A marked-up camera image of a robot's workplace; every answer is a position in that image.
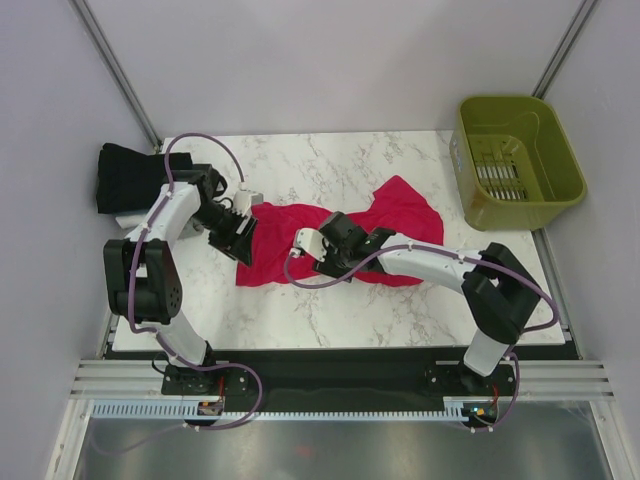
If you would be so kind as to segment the pink red t shirt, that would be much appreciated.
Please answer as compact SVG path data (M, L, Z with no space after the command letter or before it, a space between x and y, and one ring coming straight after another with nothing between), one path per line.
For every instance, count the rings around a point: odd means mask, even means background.
M302 228L328 235L328 264L334 259L341 265L357 264L392 231L426 243L443 243L440 215L401 177L391 177L373 192L373 197L367 210L340 214L334 219L329 210L313 205L277 206L266 202L256 206L253 213L258 223L252 238L252 265L237 265L236 285L286 284L284 262L295 234Z

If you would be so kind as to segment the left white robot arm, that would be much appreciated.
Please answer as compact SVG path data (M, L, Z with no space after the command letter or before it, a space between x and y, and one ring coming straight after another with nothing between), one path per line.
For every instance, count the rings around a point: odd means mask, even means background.
M251 265L258 223L252 208L263 197L241 185L225 204L219 198L226 187L209 165L170 169L143 221L103 248L111 311L126 319L132 333L153 337L170 365L186 369L185 382L198 393L216 388L223 367L183 312L183 286L172 249L186 225L196 223L208 231L215 250Z

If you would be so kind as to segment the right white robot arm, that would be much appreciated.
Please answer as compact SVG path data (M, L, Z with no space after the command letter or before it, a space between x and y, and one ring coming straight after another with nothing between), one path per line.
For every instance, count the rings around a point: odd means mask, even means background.
M313 270L348 281L359 273L403 276L434 283L462 295L476 332L458 364L460 386L479 394L524 333L541 300L539 285L506 246L455 250L377 227L368 232L342 212L319 228L303 228L294 245L311 255Z

